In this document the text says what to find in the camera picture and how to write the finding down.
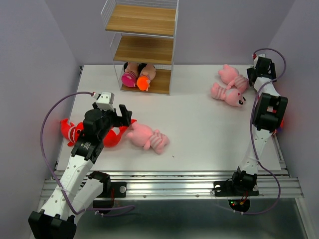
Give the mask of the boy doll pink shorts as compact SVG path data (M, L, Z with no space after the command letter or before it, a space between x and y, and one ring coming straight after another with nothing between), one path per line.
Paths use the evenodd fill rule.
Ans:
M139 76L138 63L126 62L124 64L124 73L121 76L121 81L124 86L134 88Z

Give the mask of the boy doll orange shorts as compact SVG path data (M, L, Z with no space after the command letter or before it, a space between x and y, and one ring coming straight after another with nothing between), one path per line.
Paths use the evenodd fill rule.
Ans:
M153 64L141 63L139 64L138 71L137 87L141 91L148 91L151 81L156 76L157 70Z

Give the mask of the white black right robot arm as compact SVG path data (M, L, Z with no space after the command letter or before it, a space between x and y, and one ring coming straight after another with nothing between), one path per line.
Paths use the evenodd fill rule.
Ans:
M269 138L282 124L288 98L275 89L275 63L265 54L254 54L254 65L247 70L248 80L257 95L250 117L250 142L244 158L229 182L234 196L258 195L257 176L260 156Z

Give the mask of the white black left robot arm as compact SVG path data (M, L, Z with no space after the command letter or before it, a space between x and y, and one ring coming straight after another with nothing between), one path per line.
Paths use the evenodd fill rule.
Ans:
M110 193L110 176L91 172L104 148L103 139L113 127L129 126L132 112L119 106L121 116L110 105L100 109L95 104L85 113L83 130L71 151L67 167L50 198L28 218L36 239L72 239L81 216L98 196Z

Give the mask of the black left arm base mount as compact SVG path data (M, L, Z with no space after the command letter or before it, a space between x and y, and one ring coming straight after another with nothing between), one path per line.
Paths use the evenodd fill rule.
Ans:
M97 200L93 201L93 208L102 208L101 214L106 215L110 213L110 208L114 207L115 198L125 198L127 190L127 182L113 182L107 173L100 171L93 171L88 176L89 179L96 179L103 184L103 190L97 196Z

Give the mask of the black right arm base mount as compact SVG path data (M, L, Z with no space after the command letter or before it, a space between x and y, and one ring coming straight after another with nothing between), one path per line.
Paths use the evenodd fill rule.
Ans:
M216 197L234 197L228 204L236 212L246 213L250 209L249 197L259 196L257 174L237 170L230 179L213 182L212 194Z

